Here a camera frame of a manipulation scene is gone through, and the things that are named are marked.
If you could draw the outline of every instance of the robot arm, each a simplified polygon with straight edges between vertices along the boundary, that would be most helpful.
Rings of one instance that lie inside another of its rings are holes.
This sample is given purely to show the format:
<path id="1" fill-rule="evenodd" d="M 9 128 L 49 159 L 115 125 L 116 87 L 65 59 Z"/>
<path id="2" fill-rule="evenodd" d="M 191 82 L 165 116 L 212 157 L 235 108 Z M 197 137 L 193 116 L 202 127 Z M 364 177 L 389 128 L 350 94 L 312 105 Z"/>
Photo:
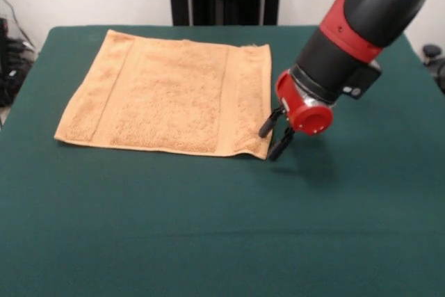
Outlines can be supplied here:
<path id="1" fill-rule="evenodd" d="M 282 140 L 271 147 L 276 158 L 295 132 L 310 136 L 332 123 L 332 107 L 343 94 L 359 99 L 380 76 L 375 58 L 415 18 L 425 0 L 335 0 L 295 64 L 275 90 L 280 107 L 259 131 L 264 138 L 281 115 L 289 119 Z"/>

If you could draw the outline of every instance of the green table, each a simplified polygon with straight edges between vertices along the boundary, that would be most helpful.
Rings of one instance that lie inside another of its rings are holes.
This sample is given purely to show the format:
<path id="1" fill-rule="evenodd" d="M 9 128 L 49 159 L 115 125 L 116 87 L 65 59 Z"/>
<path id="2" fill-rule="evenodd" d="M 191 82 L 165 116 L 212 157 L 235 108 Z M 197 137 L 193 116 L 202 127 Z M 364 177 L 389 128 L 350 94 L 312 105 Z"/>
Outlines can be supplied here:
<path id="1" fill-rule="evenodd" d="M 274 79 L 314 29 L 52 30 L 0 135 L 1 297 L 445 296 L 445 99 L 405 37 L 271 163 L 57 143 L 108 28 L 269 43 Z"/>

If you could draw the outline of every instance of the fabric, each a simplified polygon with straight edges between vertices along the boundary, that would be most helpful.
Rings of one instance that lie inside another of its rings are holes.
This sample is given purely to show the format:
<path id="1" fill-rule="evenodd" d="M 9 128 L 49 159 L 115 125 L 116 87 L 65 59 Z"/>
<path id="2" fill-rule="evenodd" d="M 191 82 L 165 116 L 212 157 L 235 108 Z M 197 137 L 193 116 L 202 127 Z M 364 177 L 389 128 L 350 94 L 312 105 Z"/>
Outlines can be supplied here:
<path id="1" fill-rule="evenodd" d="M 109 31 L 55 138 L 66 143 L 265 159 L 268 45 L 233 47 Z"/>
<path id="2" fill-rule="evenodd" d="M 55 141 L 108 29 L 269 44 L 274 83 L 315 27 L 52 30 L 0 132 L 1 297 L 445 296 L 445 97 L 405 36 L 270 162 Z"/>

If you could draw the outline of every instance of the green tablecloth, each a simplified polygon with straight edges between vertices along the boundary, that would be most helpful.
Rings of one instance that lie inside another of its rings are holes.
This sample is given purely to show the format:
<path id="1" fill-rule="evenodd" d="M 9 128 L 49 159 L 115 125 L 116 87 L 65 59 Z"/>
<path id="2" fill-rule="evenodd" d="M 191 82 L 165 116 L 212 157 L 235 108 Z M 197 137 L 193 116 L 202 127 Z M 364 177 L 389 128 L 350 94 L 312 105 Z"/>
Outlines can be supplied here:
<path id="1" fill-rule="evenodd" d="M 0 296 L 445 296 L 445 98 L 405 37 L 271 163 L 57 143 L 107 28 L 269 43 L 274 79 L 314 29 L 52 30 L 0 135 Z"/>

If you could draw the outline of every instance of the orange towel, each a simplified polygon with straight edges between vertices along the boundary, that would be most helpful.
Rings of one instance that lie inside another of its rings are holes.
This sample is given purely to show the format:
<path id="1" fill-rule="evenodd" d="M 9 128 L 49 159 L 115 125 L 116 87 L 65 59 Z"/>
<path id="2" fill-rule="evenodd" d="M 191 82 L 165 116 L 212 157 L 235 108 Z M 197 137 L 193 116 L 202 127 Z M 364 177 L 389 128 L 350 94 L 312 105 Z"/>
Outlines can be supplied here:
<path id="1" fill-rule="evenodd" d="M 108 31 L 55 139 L 75 145 L 265 159 L 268 45 L 233 47 Z"/>

